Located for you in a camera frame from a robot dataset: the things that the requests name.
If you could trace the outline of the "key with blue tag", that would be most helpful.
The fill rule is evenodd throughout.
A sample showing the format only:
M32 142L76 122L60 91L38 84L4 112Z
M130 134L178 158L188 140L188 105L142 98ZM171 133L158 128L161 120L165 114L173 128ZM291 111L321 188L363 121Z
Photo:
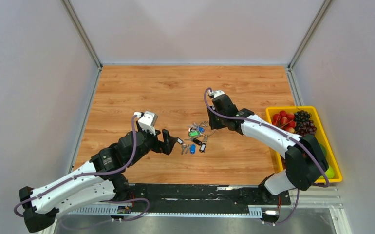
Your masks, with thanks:
M186 147L186 151L185 151L185 154L194 154L196 152L196 145L195 144L189 144L187 147Z

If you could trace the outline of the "keyring with key bunch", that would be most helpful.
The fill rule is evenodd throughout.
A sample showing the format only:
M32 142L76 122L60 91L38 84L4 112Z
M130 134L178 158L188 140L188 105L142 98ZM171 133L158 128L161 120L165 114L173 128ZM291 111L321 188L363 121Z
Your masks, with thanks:
M202 143L207 143L209 137L214 135L215 132L215 129L211 129L209 121L192 123L188 126L187 138L185 138L185 140L193 141L194 139L197 139Z

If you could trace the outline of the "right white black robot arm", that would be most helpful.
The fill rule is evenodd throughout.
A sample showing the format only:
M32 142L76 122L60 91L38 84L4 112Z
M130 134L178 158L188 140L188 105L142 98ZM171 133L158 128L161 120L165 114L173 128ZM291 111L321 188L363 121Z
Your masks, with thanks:
M329 165L318 140L313 135L300 136L263 120L254 112L239 110L223 91L206 90L209 123L212 129L227 128L254 138L273 149L285 160L285 169L267 176L260 183L259 197L272 203L280 193L291 189L306 191L325 176Z

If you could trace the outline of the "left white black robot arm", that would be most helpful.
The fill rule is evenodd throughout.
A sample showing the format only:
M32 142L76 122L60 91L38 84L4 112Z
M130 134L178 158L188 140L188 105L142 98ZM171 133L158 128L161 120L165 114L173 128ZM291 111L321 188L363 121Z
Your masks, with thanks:
M112 200L123 202L131 197L126 168L134 165L150 151L169 155L178 137L168 130L154 134L139 129L130 131L117 143L99 151L89 161L70 174L41 188L19 190L23 219L27 230L39 232L56 219L79 207Z

